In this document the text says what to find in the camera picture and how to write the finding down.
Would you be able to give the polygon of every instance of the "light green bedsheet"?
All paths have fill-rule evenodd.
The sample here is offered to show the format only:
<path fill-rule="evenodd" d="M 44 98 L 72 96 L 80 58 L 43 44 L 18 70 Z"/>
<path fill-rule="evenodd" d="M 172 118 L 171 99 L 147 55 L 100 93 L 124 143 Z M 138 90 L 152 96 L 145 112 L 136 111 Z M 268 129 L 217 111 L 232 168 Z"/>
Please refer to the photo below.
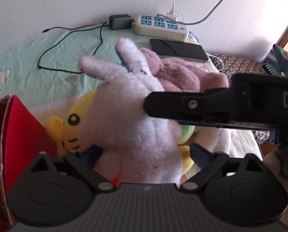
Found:
<path fill-rule="evenodd" d="M 44 124 L 55 109 L 63 117 L 78 97 L 100 85 L 101 81 L 84 74 L 70 74 L 37 68 L 40 55 L 70 31 L 48 35 L 10 48 L 0 53 L 0 98 L 17 94 L 32 114 Z M 138 47 L 149 47 L 149 36 L 140 36 L 133 29 L 112 31 L 102 29 L 104 43 L 97 56 L 120 63 L 115 43 L 120 37 L 131 38 Z M 78 71 L 76 64 L 82 55 L 94 52 L 100 43 L 100 29 L 70 34 L 57 47 L 46 53 L 41 66 Z"/>

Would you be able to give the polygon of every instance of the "screw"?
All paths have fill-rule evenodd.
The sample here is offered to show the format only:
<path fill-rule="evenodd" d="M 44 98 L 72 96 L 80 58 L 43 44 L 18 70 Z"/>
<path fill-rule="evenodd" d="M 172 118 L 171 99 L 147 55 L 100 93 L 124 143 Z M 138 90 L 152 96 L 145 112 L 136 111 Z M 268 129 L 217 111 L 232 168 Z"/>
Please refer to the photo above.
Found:
<path fill-rule="evenodd" d="M 198 106 L 198 101 L 196 100 L 190 100 L 188 103 L 189 109 L 196 109 Z"/>
<path fill-rule="evenodd" d="M 113 189 L 114 185 L 111 182 L 101 182 L 98 184 L 98 188 L 106 191 Z"/>
<path fill-rule="evenodd" d="M 195 190 L 198 188 L 198 184 L 196 184 L 195 182 L 185 182 L 182 184 L 183 189 L 185 190 Z"/>

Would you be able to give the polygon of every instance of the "power adapter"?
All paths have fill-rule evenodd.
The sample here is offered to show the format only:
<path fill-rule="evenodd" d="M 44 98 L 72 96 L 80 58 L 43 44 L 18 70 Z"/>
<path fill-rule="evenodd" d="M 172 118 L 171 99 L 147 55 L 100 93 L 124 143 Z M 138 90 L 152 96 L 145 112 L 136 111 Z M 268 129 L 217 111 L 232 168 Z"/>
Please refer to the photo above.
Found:
<path fill-rule="evenodd" d="M 170 13 L 166 13 L 166 16 L 171 18 L 173 21 L 177 21 L 177 16 L 174 13 L 174 10 L 171 10 Z"/>
<path fill-rule="evenodd" d="M 125 15 L 111 15 L 109 18 L 110 28 L 112 30 L 130 29 L 132 26 L 132 17 Z"/>

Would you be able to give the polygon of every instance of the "bunny ear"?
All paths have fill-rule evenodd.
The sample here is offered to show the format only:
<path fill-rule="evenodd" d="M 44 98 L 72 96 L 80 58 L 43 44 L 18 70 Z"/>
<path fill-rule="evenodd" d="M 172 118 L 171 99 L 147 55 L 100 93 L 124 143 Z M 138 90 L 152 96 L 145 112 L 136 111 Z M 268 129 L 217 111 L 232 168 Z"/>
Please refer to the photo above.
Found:
<path fill-rule="evenodd" d="M 127 70 L 119 64 L 89 55 L 79 59 L 78 68 L 92 78 L 107 82 L 112 81 L 118 75 L 127 73 Z"/>
<path fill-rule="evenodd" d="M 140 69 L 142 72 L 151 74 L 146 58 L 130 39 L 120 38 L 116 42 L 115 49 L 122 63 L 128 70 L 133 70 L 136 66 L 141 66 Z"/>

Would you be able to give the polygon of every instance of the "smartphone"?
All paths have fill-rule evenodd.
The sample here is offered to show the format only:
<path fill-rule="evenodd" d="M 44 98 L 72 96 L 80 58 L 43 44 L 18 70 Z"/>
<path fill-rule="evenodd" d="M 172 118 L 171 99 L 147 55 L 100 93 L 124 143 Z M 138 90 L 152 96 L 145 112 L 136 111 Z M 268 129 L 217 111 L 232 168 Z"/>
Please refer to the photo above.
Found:
<path fill-rule="evenodd" d="M 179 57 L 186 60 L 208 61 L 205 51 L 198 44 L 156 38 L 151 38 L 149 42 L 151 50 L 160 57 Z"/>

